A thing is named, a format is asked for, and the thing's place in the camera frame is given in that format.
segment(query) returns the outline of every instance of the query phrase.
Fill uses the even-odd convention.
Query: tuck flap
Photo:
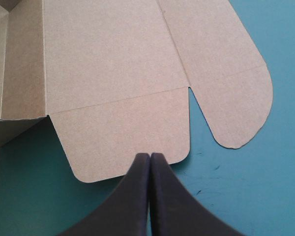
[[[239,148],[272,105],[266,64],[227,0],[159,0],[190,86],[216,141]]]
[[[188,87],[50,114],[72,171],[82,182],[125,174],[138,152],[169,163],[189,153]]]

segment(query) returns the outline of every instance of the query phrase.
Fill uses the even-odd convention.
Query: blue surface
[[[271,113],[250,143],[225,149],[190,92],[191,150],[172,167],[191,194],[241,232],[295,236],[295,0],[231,4],[267,62]],[[119,180],[77,181],[45,120],[0,148],[0,236],[55,235],[96,208]]]
[[[205,207],[241,232],[295,236],[295,0],[231,4],[271,73],[271,113],[250,143],[225,149],[191,95],[191,150],[174,170]]]

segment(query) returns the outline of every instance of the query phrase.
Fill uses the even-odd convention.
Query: unfolded cardboard box
[[[269,114],[266,63],[227,0],[0,5],[0,146],[49,115],[80,181],[125,174],[138,152],[183,160],[189,87],[224,147]]]

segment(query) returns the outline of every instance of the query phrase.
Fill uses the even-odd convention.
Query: cardboard flap
[[[0,119],[0,146],[32,127],[44,117],[35,119],[2,120]]]
[[[50,115],[77,179],[125,174],[138,152],[161,152],[170,163],[189,153],[188,88]]]
[[[45,0],[48,113],[189,86],[154,0]]]
[[[216,141],[239,148],[272,105],[266,64],[227,0],[159,0],[190,86]]]
[[[2,119],[45,116],[42,0],[22,0],[9,13]]]

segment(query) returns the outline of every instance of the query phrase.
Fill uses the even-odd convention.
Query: teal table
[[[231,3],[270,70],[270,116],[249,144],[225,149],[190,91],[191,150],[172,167],[195,198],[244,234],[295,236],[295,0]],[[0,236],[55,235],[119,180],[76,180],[47,118],[0,148]]]

